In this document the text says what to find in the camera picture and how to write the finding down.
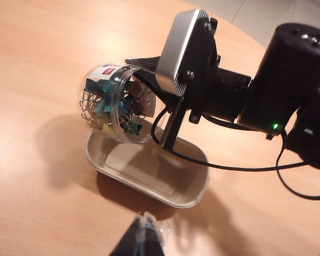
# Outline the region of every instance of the black cable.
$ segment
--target black cable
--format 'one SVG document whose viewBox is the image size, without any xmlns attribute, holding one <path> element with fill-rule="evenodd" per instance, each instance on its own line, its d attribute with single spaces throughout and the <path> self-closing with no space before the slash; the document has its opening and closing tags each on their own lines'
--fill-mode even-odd
<svg viewBox="0 0 320 256">
<path fill-rule="evenodd" d="M 250 129 L 250 128 L 247 128 L 247 127 L 243 127 L 239 124 L 234 124 L 234 123 L 231 123 L 231 122 L 225 122 L 225 121 L 222 121 L 222 120 L 219 120 L 217 118 L 214 118 L 210 115 L 206 115 L 206 114 L 202 114 L 202 116 L 210 121 L 211 123 L 214 123 L 216 125 L 220 125 L 220 126 L 223 126 L 223 127 L 227 127 L 227 128 L 231 128 L 231 129 L 236 129 L 236 130 L 243 130 L 243 131 L 253 131 L 253 129 Z"/>
<path fill-rule="evenodd" d="M 281 181 L 282 184 L 285 186 L 285 188 L 288 189 L 288 190 L 289 190 L 291 193 L 293 193 L 294 195 L 297 195 L 297 196 L 299 196 L 299 197 L 302 197 L 302 198 L 304 198 L 304 199 L 309 199 L 309 200 L 320 200 L 320 196 L 308 196 L 308 195 L 304 195 L 304 194 L 301 194 L 301 193 L 293 190 L 293 189 L 292 189 L 291 187 L 289 187 L 288 184 L 283 180 L 283 178 L 282 178 L 282 176 L 281 176 L 281 174 L 280 174 L 280 172 L 279 172 L 278 162 L 279 162 L 279 160 L 280 160 L 280 158 L 281 158 L 281 156 L 282 156 L 282 153 L 283 153 L 283 151 L 284 151 L 284 149 L 285 149 L 285 139 L 286 139 L 286 137 L 287 137 L 287 134 L 286 134 L 285 131 L 282 131 L 281 137 L 282 137 L 282 148 L 281 148 L 281 151 L 280 151 L 280 153 L 278 154 L 277 159 L 276 159 L 276 167 L 277 167 L 276 172 L 277 172 L 277 175 L 278 175 L 280 181 Z"/>
<path fill-rule="evenodd" d="M 155 127 L 157 126 L 159 120 L 163 117 L 163 115 L 166 113 L 167 108 L 165 107 L 160 114 L 156 117 L 154 120 L 154 123 L 151 127 L 150 134 L 155 141 L 155 143 L 159 144 L 159 140 L 155 136 Z M 295 163 L 295 164 L 288 164 L 288 165 L 281 165 L 281 166 L 273 166 L 273 167 L 264 167 L 264 168 L 243 168 L 243 167 L 232 167 L 232 166 L 223 166 L 223 165 L 217 165 L 217 164 L 211 164 L 208 162 L 200 161 L 198 159 L 194 159 L 185 155 L 182 155 L 178 152 L 175 151 L 169 151 L 172 155 L 180 157 L 182 159 L 185 159 L 187 161 L 196 163 L 196 164 L 201 164 L 204 166 L 212 167 L 212 168 L 218 168 L 218 169 L 223 169 L 223 170 L 230 170 L 230 171 L 244 171 L 244 172 L 263 172 L 263 171 L 276 171 L 277 169 L 289 169 L 289 168 L 294 168 L 294 167 L 299 167 L 299 166 L 304 166 L 307 165 L 305 162 L 301 163 Z"/>
</svg>

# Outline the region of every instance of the table surface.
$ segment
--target table surface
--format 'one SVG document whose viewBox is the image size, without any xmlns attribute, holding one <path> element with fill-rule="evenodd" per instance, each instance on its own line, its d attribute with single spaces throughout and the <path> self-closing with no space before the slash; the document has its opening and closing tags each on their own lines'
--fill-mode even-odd
<svg viewBox="0 0 320 256">
<path fill-rule="evenodd" d="M 177 210 L 97 175 L 83 145 L 80 84 L 102 63 L 161 54 L 180 1 L 0 1 L 0 255 L 107 255 L 136 213 L 166 227 L 167 255 L 319 255 L 320 202 L 275 172 L 210 169 L 194 207 Z M 264 48 L 219 19 L 220 67 L 253 76 Z M 204 120 L 180 135 L 215 163 L 272 166 L 281 141 Z M 290 152 L 282 163 L 299 161 Z M 320 171 L 284 171 L 320 194 Z"/>
</svg>

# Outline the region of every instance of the white floor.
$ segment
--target white floor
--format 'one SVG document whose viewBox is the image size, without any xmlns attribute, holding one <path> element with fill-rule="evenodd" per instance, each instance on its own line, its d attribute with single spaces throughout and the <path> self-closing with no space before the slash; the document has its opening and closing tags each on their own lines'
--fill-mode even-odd
<svg viewBox="0 0 320 256">
<path fill-rule="evenodd" d="M 268 46 L 275 28 L 287 22 L 320 28 L 320 0 L 186 0 L 223 19 Z"/>
</svg>

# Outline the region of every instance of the clear plastic cup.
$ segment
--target clear plastic cup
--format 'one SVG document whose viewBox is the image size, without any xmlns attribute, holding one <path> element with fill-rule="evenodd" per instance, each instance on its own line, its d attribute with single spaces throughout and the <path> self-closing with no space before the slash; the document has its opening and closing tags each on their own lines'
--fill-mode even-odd
<svg viewBox="0 0 320 256">
<path fill-rule="evenodd" d="M 140 69 L 108 64 L 89 73 L 79 105 L 91 129 L 123 143 L 144 143 L 151 137 L 151 125 L 164 104 L 133 76 Z"/>
</svg>

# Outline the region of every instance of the sticker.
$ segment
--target sticker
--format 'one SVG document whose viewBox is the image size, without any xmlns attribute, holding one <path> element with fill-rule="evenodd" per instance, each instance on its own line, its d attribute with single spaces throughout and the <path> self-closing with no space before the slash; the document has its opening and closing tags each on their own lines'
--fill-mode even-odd
<svg viewBox="0 0 320 256">
<path fill-rule="evenodd" d="M 88 79 L 93 80 L 95 82 L 99 80 L 109 80 L 112 75 L 119 70 L 119 68 L 125 65 L 104 65 L 97 67 L 93 72 L 88 76 Z"/>
<path fill-rule="evenodd" d="M 116 68 L 107 68 L 105 71 L 103 71 L 102 74 L 104 75 L 110 75 L 111 72 L 113 72 Z"/>
</svg>

